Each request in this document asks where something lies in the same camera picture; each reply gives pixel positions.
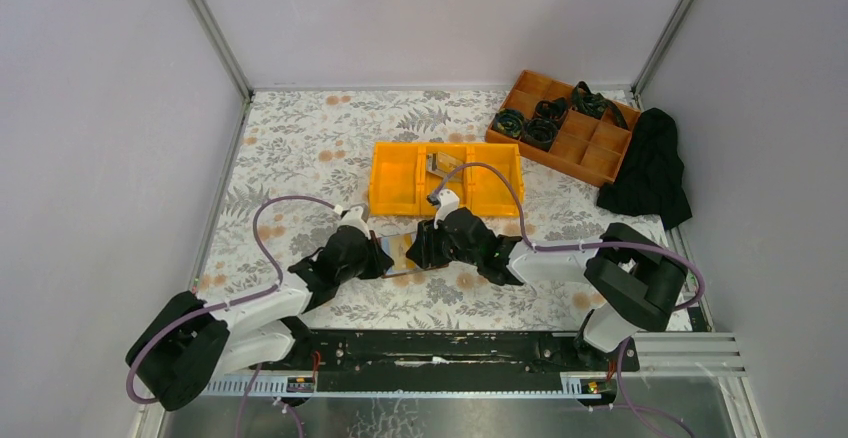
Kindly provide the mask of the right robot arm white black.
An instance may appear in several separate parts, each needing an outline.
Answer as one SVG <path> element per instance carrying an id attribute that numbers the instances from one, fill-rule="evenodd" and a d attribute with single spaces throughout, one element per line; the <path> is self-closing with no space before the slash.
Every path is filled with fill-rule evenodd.
<path id="1" fill-rule="evenodd" d="M 609 225 L 597 242 L 532 244 L 495 233 L 466 208 L 420 222 L 406 257 L 420 269 L 465 263 L 498 286 L 586 283 L 603 302 L 577 341 L 604 353 L 636 333 L 666 330 L 690 271 L 681 256 L 623 223 Z"/>

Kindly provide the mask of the brown leather card holder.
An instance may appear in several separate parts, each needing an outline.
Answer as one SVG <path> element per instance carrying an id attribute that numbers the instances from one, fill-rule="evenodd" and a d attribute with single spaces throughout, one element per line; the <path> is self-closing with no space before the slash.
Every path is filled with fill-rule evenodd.
<path id="1" fill-rule="evenodd" d="M 411 248 L 415 239 L 415 232 L 382 236 L 378 238 L 380 248 L 393 261 L 393 264 L 389 267 L 389 269 L 380 276 L 381 279 L 396 278 L 399 276 L 429 272 L 448 267 L 448 264 L 444 264 L 441 266 L 421 268 L 408 259 L 406 257 L 406 253 Z"/>

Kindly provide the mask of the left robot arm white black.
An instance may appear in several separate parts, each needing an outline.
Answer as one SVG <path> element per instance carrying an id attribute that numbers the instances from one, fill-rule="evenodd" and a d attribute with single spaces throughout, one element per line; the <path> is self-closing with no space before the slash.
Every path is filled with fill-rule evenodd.
<path id="1" fill-rule="evenodd" d="M 218 304 L 181 292 L 128 351 L 127 394 L 175 411 L 222 375 L 281 361 L 308 338 L 302 313 L 334 298 L 343 283 L 381 278 L 393 264 L 373 233 L 342 225 L 265 289 Z"/>

